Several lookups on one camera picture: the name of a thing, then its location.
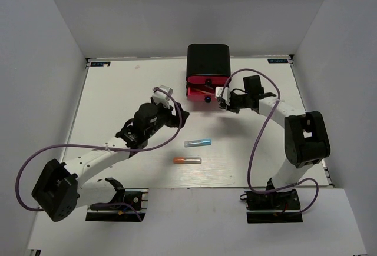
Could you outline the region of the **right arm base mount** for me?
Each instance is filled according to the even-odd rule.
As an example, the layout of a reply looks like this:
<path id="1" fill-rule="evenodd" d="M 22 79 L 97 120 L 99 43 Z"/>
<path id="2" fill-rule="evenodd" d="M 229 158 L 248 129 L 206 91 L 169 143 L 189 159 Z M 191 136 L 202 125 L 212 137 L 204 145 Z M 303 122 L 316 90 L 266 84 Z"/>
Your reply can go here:
<path id="1" fill-rule="evenodd" d="M 256 194 L 245 191 L 240 200 L 246 203 L 248 224 L 302 223 L 301 205 L 297 191 Z"/>

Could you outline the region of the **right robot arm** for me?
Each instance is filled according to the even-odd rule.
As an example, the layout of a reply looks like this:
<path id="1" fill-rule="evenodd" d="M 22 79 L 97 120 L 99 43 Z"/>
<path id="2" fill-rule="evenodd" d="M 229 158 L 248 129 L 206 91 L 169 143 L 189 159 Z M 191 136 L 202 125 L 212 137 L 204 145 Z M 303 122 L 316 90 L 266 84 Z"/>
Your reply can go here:
<path id="1" fill-rule="evenodd" d="M 255 194 L 266 194 L 266 202 L 280 208 L 287 201 L 287 193 L 304 183 L 305 173 L 330 155 L 330 143 L 322 114 L 296 109 L 281 99 L 279 91 L 265 92 L 260 76 L 245 77 L 244 92 L 237 94 L 228 85 L 217 87 L 215 97 L 220 108 L 233 113 L 250 109 L 266 119 L 256 137 L 251 156 L 256 153 L 262 134 L 270 121 L 284 130 L 285 160 L 269 179 L 264 190 L 250 188 Z"/>

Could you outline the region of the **red gel pen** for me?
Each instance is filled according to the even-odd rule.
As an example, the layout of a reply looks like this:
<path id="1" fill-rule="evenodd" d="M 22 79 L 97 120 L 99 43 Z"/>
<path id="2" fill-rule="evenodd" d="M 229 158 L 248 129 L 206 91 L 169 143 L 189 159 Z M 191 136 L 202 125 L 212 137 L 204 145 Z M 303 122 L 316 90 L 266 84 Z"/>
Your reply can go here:
<path id="1" fill-rule="evenodd" d="M 196 89 L 196 88 L 192 88 L 190 91 L 191 93 L 197 93 L 197 94 L 211 94 L 211 92 L 204 91 L 201 89 Z"/>

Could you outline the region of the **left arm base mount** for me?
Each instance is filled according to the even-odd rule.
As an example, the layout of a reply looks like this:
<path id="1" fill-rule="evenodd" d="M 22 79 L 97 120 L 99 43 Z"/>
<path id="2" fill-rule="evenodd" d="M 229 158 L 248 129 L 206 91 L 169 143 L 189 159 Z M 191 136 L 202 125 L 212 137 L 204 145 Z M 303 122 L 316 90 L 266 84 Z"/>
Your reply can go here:
<path id="1" fill-rule="evenodd" d="M 106 206 L 90 205 L 85 220 L 89 222 L 141 222 L 148 207 L 147 189 L 118 190 Z"/>

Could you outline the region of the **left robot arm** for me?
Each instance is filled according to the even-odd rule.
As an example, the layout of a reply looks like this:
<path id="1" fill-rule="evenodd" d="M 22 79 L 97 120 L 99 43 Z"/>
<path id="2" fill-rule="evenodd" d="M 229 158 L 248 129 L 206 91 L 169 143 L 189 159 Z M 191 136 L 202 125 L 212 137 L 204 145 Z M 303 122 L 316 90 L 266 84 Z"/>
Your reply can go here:
<path id="1" fill-rule="evenodd" d="M 189 117 L 180 103 L 144 103 L 133 118 L 103 146 L 70 161 L 52 159 L 45 164 L 32 190 L 32 197 L 53 222 L 66 218 L 74 209 L 96 205 L 86 183 L 114 164 L 145 151 L 148 140 L 162 127 L 182 129 Z"/>

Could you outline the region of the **pink drawer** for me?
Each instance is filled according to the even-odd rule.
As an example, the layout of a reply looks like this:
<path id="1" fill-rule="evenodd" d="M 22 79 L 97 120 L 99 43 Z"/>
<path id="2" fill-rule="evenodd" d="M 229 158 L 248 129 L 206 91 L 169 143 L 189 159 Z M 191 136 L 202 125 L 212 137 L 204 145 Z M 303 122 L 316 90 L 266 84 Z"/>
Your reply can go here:
<path id="1" fill-rule="evenodd" d="M 201 89 L 204 91 L 211 92 L 211 94 L 197 94 L 197 93 L 191 93 L 191 89 Z M 186 86 L 186 97 L 189 101 L 195 101 L 195 102 L 205 102 L 205 103 L 211 103 L 212 101 L 215 101 L 215 86 L 208 86 L 208 85 L 193 85 L 188 84 Z"/>
<path id="2" fill-rule="evenodd" d="M 192 75 L 186 78 L 189 84 L 193 85 L 224 85 L 229 77 L 221 77 L 218 75 Z"/>

